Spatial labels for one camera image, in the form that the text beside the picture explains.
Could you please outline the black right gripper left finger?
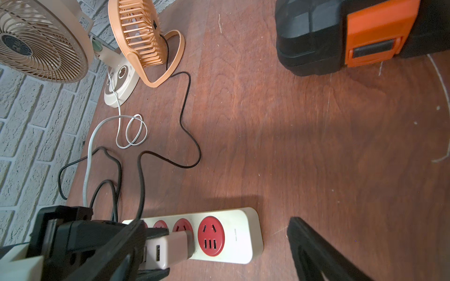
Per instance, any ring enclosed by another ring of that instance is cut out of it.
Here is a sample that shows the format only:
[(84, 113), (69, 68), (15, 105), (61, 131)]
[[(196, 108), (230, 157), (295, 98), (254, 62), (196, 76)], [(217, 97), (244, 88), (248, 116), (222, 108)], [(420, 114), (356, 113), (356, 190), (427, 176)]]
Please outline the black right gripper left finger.
[(146, 271), (139, 268), (144, 261), (146, 225), (142, 220), (129, 224), (88, 221), (75, 250), (86, 250), (89, 257), (72, 270), (66, 281), (144, 281)]

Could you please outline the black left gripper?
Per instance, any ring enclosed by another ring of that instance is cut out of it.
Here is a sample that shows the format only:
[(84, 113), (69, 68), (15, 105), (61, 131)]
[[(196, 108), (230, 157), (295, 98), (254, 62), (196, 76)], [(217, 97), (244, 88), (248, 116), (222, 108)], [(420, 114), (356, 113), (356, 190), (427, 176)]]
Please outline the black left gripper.
[[(61, 281), (105, 246), (125, 225), (92, 220), (88, 207), (52, 206), (38, 211), (27, 257), (43, 256), (43, 281)], [(169, 235), (167, 228), (146, 228), (145, 239)], [(161, 281), (170, 269), (138, 270), (136, 281)]]

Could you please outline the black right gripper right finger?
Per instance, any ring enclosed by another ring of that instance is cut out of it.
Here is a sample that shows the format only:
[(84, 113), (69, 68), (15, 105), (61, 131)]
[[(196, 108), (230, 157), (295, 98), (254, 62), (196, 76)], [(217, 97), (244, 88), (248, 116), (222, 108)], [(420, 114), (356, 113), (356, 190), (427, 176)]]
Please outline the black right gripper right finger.
[(299, 280), (371, 280), (303, 219), (290, 218), (287, 237)]

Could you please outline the grey usb wall adapter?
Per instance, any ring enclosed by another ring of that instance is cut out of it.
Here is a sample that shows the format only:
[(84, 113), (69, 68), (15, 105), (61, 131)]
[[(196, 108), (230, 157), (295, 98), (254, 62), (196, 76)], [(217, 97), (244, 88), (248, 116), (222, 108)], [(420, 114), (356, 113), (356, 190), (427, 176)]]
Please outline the grey usb wall adapter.
[(168, 269), (190, 259), (194, 253), (193, 232), (178, 231), (145, 242), (140, 270)]

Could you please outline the beige red power strip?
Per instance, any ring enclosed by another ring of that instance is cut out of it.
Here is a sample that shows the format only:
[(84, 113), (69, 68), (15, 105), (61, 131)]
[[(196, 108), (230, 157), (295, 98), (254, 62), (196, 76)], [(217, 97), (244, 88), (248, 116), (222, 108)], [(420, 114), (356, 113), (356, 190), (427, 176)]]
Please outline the beige red power strip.
[(248, 264), (264, 249), (259, 215), (251, 207), (144, 218), (149, 227), (191, 231), (191, 259)]

